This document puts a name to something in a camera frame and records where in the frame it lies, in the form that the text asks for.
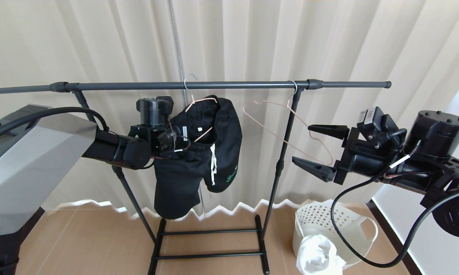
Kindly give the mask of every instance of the white garment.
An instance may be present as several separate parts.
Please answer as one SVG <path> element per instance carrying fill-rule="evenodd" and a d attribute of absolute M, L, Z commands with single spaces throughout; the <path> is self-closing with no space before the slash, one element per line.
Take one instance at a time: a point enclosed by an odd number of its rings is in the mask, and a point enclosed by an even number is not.
<path fill-rule="evenodd" d="M 342 275 L 346 262 L 336 252 L 336 246 L 327 237 L 306 236 L 297 254 L 297 269 L 304 275 Z"/>
<path fill-rule="evenodd" d="M 216 144 L 213 143 L 211 145 L 211 179 L 212 179 L 212 186 L 215 186 L 214 182 L 214 174 L 217 174 L 217 159 L 216 159 Z"/>

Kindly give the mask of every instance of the white label sticker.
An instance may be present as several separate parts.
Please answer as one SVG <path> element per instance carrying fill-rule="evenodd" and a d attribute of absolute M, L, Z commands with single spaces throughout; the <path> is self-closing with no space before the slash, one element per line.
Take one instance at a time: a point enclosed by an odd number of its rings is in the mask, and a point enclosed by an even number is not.
<path fill-rule="evenodd" d="M 187 126 L 182 126 L 182 134 L 184 135 L 184 141 L 188 141 L 187 139 Z"/>
<path fill-rule="evenodd" d="M 367 110 L 361 111 L 360 115 L 358 116 L 358 122 L 357 123 L 363 122 L 365 120 L 365 115 L 366 114 L 367 114 Z"/>
<path fill-rule="evenodd" d="M 365 117 L 365 122 L 364 124 L 370 124 L 374 120 L 374 113 L 375 113 L 375 108 L 369 108 L 367 111 L 367 116 Z"/>

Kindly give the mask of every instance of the clothes rack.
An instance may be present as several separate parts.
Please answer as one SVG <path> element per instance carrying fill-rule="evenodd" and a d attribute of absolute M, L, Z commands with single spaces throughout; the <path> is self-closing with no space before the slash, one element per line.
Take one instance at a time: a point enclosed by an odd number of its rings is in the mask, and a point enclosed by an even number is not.
<path fill-rule="evenodd" d="M 26 86 L 26 87 L 5 87 L 0 88 L 0 94 L 15 94 L 22 92 L 72 92 L 78 103 L 88 108 L 89 105 L 82 91 L 98 91 L 98 90 L 133 90 L 133 89 L 296 89 L 295 94 L 292 97 L 292 111 L 297 111 L 297 106 L 301 98 L 301 93 L 304 90 L 314 90 L 324 87 L 376 87 L 376 88 L 390 88 L 391 82 L 349 82 L 349 81 L 322 81 L 316 79 L 308 79 L 303 81 L 247 81 L 247 82 L 140 82 L 140 83 L 68 83 L 68 82 L 56 82 L 50 85 L 41 86 Z M 292 131 L 292 125 L 294 122 L 294 113 L 289 112 L 289 118 L 287 121 L 287 127 L 285 129 L 284 140 L 289 141 L 290 132 Z M 91 115 L 87 116 L 88 120 L 95 122 Z M 280 158 L 277 160 L 275 167 L 275 178 L 273 180 L 272 191 L 270 200 L 268 202 L 268 208 L 266 211 L 266 217 L 264 225 L 261 225 L 261 219 L 259 215 L 255 215 L 255 227 L 247 229 L 226 229 L 226 230 L 202 230 L 202 231 L 176 231 L 166 232 L 166 220 L 161 219 L 160 225 L 158 226 L 158 233 L 154 235 L 148 221 L 142 213 L 141 207 L 137 203 L 137 200 L 130 189 L 128 182 L 126 181 L 121 167 L 112 167 L 118 179 L 121 181 L 128 197 L 135 207 L 139 218 L 143 225 L 146 227 L 151 239 L 154 242 L 153 254 L 151 255 L 151 262 L 148 270 L 148 275 L 155 275 L 156 266 L 160 260 L 170 259 L 193 259 L 193 258 L 213 258 L 213 257 L 230 257 L 230 256 L 260 256 L 261 267 L 264 274 L 270 273 L 268 265 L 267 252 L 265 248 L 265 233 L 268 228 L 268 221 L 270 219 L 273 201 L 275 200 L 275 194 L 277 192 L 277 186 L 279 184 L 280 175 L 283 170 L 283 160 L 285 153 L 287 152 L 287 143 L 283 142 L 282 149 L 280 150 Z M 242 232 L 255 232 L 258 238 L 259 249 L 255 252 L 236 252 L 236 253 L 210 253 L 210 254 L 192 254 L 192 255 L 160 255 L 161 245 L 164 236 L 170 235 L 196 235 L 196 234 L 221 234 L 221 233 L 242 233 Z"/>

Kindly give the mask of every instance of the black shorts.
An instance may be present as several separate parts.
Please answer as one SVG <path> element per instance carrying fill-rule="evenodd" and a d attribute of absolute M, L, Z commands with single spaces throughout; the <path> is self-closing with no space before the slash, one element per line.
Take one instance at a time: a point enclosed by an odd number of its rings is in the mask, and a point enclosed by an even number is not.
<path fill-rule="evenodd" d="M 190 147 L 168 153 L 166 160 L 155 160 L 155 210 L 165 219 L 181 218 L 199 204 L 202 179 L 210 192 L 219 193 L 228 188 L 238 171 L 242 133 L 236 110 L 228 99 L 208 97 L 217 99 L 217 103 L 197 102 L 171 119 L 174 127 L 186 132 L 192 141 Z M 210 132 L 193 142 L 210 127 Z M 187 145 L 181 140 L 177 148 Z"/>

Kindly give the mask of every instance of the horizontal metal bar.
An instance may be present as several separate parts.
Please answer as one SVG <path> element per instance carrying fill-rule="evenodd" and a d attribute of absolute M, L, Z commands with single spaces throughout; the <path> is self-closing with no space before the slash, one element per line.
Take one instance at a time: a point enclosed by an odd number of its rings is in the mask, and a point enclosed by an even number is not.
<path fill-rule="evenodd" d="M 390 81 L 384 82 L 326 82 L 316 79 L 292 81 L 214 81 L 214 82 L 126 82 L 126 83 L 67 83 L 56 82 L 51 85 L 3 87 L 0 94 L 22 92 L 73 92 L 131 89 L 320 89 L 322 87 L 382 87 L 389 88 Z"/>
<path fill-rule="evenodd" d="M 236 257 L 236 256 L 258 256 L 263 255 L 261 252 L 242 252 L 242 253 L 215 253 L 215 254 L 195 254 L 195 255 L 172 255 L 158 256 L 156 260 L 174 260 L 174 259 L 195 259 L 195 258 L 216 258 L 216 257 Z"/>
<path fill-rule="evenodd" d="M 257 231 L 256 228 L 231 229 L 231 230 L 175 231 L 175 232 L 163 232 L 162 235 L 196 235 L 196 234 L 212 234 L 212 233 L 256 232 L 256 231 Z"/>

